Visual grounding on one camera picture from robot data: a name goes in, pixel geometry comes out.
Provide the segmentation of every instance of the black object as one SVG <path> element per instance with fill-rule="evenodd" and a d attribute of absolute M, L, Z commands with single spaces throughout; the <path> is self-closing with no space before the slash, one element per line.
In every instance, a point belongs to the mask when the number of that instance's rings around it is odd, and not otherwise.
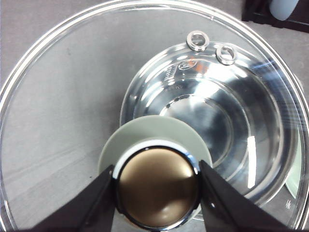
<path fill-rule="evenodd" d="M 115 211 L 112 171 L 109 166 L 70 202 L 26 231 L 110 232 Z"/>
<path fill-rule="evenodd" d="M 292 232 L 239 194 L 206 162 L 200 164 L 201 206 L 207 232 Z M 69 203 L 25 232 L 110 232 L 115 209 L 113 166 Z"/>
<path fill-rule="evenodd" d="M 299 0 L 294 11 L 287 20 L 277 20 L 269 11 L 267 0 L 246 0 L 242 13 L 242 21 L 253 21 L 259 24 L 270 24 L 277 28 L 289 28 L 309 32 L 309 1 Z"/>

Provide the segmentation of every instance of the gray countertop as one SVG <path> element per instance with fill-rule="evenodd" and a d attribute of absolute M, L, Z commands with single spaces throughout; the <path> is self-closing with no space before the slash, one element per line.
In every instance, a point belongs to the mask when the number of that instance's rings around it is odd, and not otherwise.
<path fill-rule="evenodd" d="M 2 0 L 1 86 L 22 55 L 45 32 L 73 14 L 102 2 L 102 0 Z M 200 2 L 220 8 L 238 19 L 241 18 L 244 4 L 243 0 L 201 0 Z M 253 22 L 246 22 L 246 24 L 283 57 L 303 83 L 306 98 L 309 99 L 307 75 L 309 67 L 306 65 L 309 54 L 309 33 L 278 29 Z M 191 229 L 190 223 L 185 225 L 184 230 L 191 231 Z M 116 230 L 121 231 L 121 225 L 116 227 Z"/>

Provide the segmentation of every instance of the large glass bowl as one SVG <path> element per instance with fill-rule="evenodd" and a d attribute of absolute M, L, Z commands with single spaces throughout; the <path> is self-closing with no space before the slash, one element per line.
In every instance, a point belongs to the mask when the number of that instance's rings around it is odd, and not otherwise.
<path fill-rule="evenodd" d="M 301 168 L 291 175 L 285 170 L 277 191 L 260 206 L 291 228 L 305 226 L 308 106 L 287 65 L 258 34 L 218 9 L 193 1 L 132 0 L 97 5 L 57 25 L 8 77 L 0 94 L 3 230 L 34 226 L 97 176 L 99 154 L 119 127 L 122 100 L 134 75 L 197 29 L 211 41 L 244 49 L 267 66 L 267 73 L 255 75 L 267 77 L 265 85 L 272 90 L 268 97 L 286 106 L 276 115 L 287 122 L 283 130 L 293 131 L 292 150 L 279 153 L 283 159 L 291 157 L 288 166 L 276 154 L 271 157 L 279 163 L 258 161 L 267 169 L 273 164 Z M 292 166 L 294 160 L 301 161 Z M 294 195 L 286 181 L 295 184 Z M 203 221 L 191 220 L 178 230 L 203 228 Z M 116 214 L 113 230 L 136 229 Z"/>

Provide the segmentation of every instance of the stainless steel bowl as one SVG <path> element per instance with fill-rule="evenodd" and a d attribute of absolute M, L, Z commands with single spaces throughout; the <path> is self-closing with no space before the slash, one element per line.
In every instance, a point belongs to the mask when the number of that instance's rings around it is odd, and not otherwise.
<path fill-rule="evenodd" d="M 266 203 L 294 160 L 295 105 L 280 83 L 273 85 L 267 63 L 233 44 L 211 42 L 203 51 L 208 38 L 197 35 L 199 47 L 175 45 L 140 69 L 120 124 L 145 115 L 186 122 L 204 139 L 216 171 L 255 203 Z"/>

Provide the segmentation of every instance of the round container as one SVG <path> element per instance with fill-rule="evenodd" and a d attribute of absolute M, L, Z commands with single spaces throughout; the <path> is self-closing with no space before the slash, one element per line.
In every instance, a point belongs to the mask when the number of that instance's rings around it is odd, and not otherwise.
<path fill-rule="evenodd" d="M 193 33 L 187 44 L 141 68 L 124 97 L 120 123 L 153 114 L 186 122 L 204 139 L 216 171 L 264 204 L 280 190 L 295 158 L 296 106 L 270 79 L 271 67 L 233 44 L 209 43 L 203 32 L 207 48 L 192 47 Z"/>

